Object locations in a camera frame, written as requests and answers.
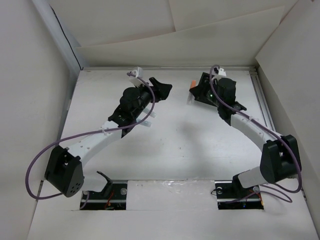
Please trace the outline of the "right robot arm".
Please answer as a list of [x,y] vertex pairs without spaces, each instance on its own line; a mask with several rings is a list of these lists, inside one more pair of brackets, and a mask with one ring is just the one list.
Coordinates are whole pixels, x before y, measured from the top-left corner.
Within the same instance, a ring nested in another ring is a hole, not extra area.
[[272,131],[248,115],[247,108],[236,100],[236,84],[222,69],[215,68],[202,73],[199,83],[189,89],[195,101],[216,107],[225,123],[261,151],[259,165],[234,175],[226,191],[233,202],[260,194],[260,187],[281,194],[298,193],[302,189],[302,165],[296,138]]

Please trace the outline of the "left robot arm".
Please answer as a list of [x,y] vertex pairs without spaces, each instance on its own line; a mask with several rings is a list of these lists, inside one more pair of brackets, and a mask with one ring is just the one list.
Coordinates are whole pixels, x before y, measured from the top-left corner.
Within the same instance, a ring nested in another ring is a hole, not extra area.
[[166,100],[173,87],[154,77],[149,78],[149,83],[139,77],[131,81],[134,86],[123,91],[118,107],[97,133],[90,133],[66,148],[58,145],[51,151],[44,177],[65,197],[70,198],[79,191],[95,192],[103,199],[111,194],[110,178],[102,172],[98,173],[102,178],[85,176],[84,167],[104,148],[124,138],[136,124],[148,125],[139,116],[148,104]]

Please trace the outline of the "green highlighter pen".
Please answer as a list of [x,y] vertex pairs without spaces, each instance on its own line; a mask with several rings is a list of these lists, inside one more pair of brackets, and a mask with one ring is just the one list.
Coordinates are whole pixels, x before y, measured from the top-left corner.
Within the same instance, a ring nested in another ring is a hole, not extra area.
[[150,116],[152,118],[155,118],[157,116],[157,114],[153,110],[151,110],[149,108],[145,108],[143,110],[143,112],[146,113],[148,116]]

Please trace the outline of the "blue highlighter pen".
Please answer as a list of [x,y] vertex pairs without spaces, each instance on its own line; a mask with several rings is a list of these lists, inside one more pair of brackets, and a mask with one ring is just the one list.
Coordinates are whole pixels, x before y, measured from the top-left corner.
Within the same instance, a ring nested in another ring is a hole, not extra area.
[[142,121],[140,125],[145,126],[145,127],[151,127],[152,123],[150,121]]

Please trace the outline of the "aluminium rail right side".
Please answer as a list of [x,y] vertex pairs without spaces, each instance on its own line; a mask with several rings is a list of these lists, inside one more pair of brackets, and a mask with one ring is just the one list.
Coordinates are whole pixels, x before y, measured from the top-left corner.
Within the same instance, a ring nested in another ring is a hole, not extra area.
[[272,116],[271,116],[271,113],[270,113],[270,110],[269,110],[269,107],[267,104],[267,100],[266,100],[266,97],[265,97],[265,94],[264,94],[264,91],[263,91],[263,88],[262,88],[262,85],[261,85],[261,82],[259,79],[258,72],[255,67],[249,68],[249,75],[250,75],[250,78],[251,78],[251,81],[253,84],[253,88],[255,91],[255,95],[256,95],[256,98],[258,101],[260,111],[263,116],[264,125],[266,127],[268,127],[270,130],[275,131],[276,130],[275,125],[274,125],[274,122],[273,122],[273,119],[272,119]]

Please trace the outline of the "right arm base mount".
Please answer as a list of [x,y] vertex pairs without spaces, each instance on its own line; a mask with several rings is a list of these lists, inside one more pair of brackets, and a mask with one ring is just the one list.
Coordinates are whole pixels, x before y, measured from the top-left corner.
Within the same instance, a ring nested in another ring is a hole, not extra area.
[[210,193],[216,196],[219,210],[263,210],[260,187],[234,188],[229,180],[216,181]]

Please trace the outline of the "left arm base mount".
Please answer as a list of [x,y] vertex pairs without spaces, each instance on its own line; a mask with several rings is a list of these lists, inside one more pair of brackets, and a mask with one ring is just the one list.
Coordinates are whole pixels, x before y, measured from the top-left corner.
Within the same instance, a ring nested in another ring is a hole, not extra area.
[[124,211],[127,208],[127,180],[112,180],[98,171],[99,177],[85,182],[79,209],[82,211]]

